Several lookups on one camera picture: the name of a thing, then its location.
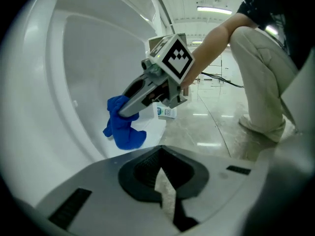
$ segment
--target ceiling light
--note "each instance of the ceiling light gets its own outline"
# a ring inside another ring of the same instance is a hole
[[[227,15],[232,14],[232,11],[230,10],[224,10],[224,9],[219,9],[219,8],[214,8],[214,7],[205,7],[205,6],[197,6],[197,11],[211,11],[211,12],[218,12],[218,13],[223,13]]]
[[[221,144],[215,144],[215,143],[197,143],[197,146],[221,147]]]
[[[268,31],[269,33],[271,33],[273,35],[278,35],[278,31],[275,28],[273,28],[272,26],[267,26],[266,31]]]

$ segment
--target black shirt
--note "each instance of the black shirt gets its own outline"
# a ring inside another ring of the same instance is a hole
[[[279,22],[279,20],[275,18],[276,16],[271,13],[270,17],[266,18],[262,23],[259,20],[257,13],[252,13],[251,9],[244,2],[242,2],[237,12],[248,16],[251,20],[258,24],[260,26],[259,28],[262,30],[265,30],[267,25],[272,25],[276,28],[278,30],[279,41],[283,50],[291,57],[298,69],[302,68],[313,44],[312,38],[309,36],[309,30],[303,27],[299,28],[299,26],[290,28],[285,27],[283,22]]]

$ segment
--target glossy floor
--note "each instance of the glossy floor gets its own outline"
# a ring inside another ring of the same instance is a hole
[[[189,87],[187,99],[177,107],[175,119],[164,118],[167,124],[160,144],[250,161],[255,161],[263,149],[276,145],[238,123],[239,117],[248,113],[243,88],[217,80],[200,81]],[[294,126],[286,119],[282,139],[293,132]]]

